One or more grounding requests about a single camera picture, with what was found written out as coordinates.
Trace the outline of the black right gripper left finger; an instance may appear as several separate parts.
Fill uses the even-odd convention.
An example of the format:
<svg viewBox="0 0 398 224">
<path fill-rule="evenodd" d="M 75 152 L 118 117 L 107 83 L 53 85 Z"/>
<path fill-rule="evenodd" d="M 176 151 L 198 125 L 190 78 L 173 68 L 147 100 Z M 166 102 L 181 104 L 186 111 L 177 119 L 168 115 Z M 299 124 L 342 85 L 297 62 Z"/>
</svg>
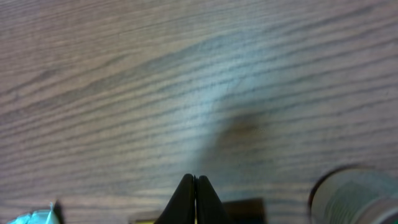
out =
<svg viewBox="0 0 398 224">
<path fill-rule="evenodd" d="M 155 224 L 195 223 L 195 179 L 185 174 Z"/>
</svg>

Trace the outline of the yellow highlighter black cap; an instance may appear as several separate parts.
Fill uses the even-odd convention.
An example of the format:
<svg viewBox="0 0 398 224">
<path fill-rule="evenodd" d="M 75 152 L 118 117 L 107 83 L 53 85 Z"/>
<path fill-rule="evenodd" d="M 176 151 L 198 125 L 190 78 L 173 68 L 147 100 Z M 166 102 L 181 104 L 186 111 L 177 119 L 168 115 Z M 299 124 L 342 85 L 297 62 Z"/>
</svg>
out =
<svg viewBox="0 0 398 224">
<path fill-rule="evenodd" d="M 266 209 L 262 198 L 249 198 L 223 202 L 223 207 L 235 223 L 268 224 Z M 135 213 L 128 217 L 128 224 L 154 223 L 162 210 Z"/>
</svg>

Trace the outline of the teal tissue packet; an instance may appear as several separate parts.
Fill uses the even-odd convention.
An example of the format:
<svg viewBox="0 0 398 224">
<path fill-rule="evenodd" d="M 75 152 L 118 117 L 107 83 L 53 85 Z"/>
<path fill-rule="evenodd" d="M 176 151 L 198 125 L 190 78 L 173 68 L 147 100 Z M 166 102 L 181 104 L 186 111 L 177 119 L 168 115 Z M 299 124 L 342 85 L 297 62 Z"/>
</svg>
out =
<svg viewBox="0 0 398 224">
<path fill-rule="evenodd" d="M 60 210 L 57 204 L 49 203 L 46 209 L 34 210 L 29 213 L 19 215 L 6 224 L 62 224 L 63 218 L 60 215 Z"/>
</svg>

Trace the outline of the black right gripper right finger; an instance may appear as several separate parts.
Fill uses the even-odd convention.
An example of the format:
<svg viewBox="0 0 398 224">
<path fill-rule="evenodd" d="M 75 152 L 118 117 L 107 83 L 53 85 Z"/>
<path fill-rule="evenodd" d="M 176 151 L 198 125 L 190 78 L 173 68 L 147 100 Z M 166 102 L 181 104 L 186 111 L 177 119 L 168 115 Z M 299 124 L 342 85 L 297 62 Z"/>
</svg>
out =
<svg viewBox="0 0 398 224">
<path fill-rule="evenodd" d="M 195 179 L 198 224 L 232 224 L 224 206 L 205 175 Z"/>
</svg>

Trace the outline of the green lid jar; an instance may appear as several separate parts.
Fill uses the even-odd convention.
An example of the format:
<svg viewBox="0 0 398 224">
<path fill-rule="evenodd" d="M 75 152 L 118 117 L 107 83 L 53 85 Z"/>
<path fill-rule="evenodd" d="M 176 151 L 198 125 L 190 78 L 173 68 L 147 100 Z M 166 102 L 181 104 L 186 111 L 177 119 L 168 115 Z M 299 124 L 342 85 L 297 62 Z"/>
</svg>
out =
<svg viewBox="0 0 398 224">
<path fill-rule="evenodd" d="M 311 224 L 397 224 L 397 178 L 366 166 L 339 167 L 308 198 Z"/>
</svg>

